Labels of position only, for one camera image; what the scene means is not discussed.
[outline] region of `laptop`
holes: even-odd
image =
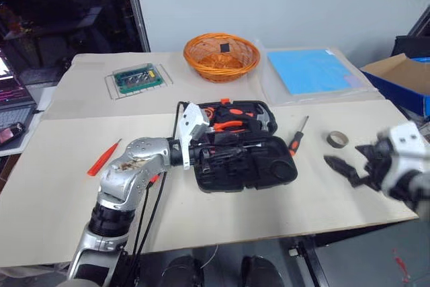
[[[0,75],[0,130],[16,122],[21,122],[28,129],[36,106],[30,92],[15,75]],[[0,151],[18,148],[24,136],[1,146]]]

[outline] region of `wire rack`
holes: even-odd
[[[146,66],[146,64],[136,65],[133,67],[128,67],[127,69],[122,69],[121,71],[139,69],[139,68],[142,68],[145,66]],[[116,73],[119,73],[119,71],[114,71],[112,74],[105,76],[105,84],[106,84],[106,88],[108,90],[107,92],[109,93],[109,97],[112,100],[124,99],[125,97],[132,97],[133,95],[138,95],[138,94],[141,94],[144,92],[153,91],[156,89],[160,89],[162,87],[168,87],[168,86],[172,85],[173,84],[172,78],[170,78],[170,75],[168,74],[168,72],[166,71],[164,66],[162,64],[157,64],[154,66],[157,69],[160,77],[163,79],[163,83],[160,85],[155,85],[153,87],[147,87],[145,89],[133,91],[130,93],[121,93],[120,90],[118,89],[118,86],[116,85],[116,82],[115,82],[114,75]]]

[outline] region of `white wall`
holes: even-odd
[[[388,56],[430,0],[140,0],[152,51],[205,32],[265,47],[336,46],[357,66]]]

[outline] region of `blue box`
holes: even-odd
[[[399,54],[361,69],[380,93],[420,116],[430,116],[430,64]]]

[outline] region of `black shoe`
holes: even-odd
[[[159,287],[204,287],[201,263],[190,255],[176,258],[163,272]]]
[[[239,287],[284,287],[276,267],[262,257],[244,257]]]

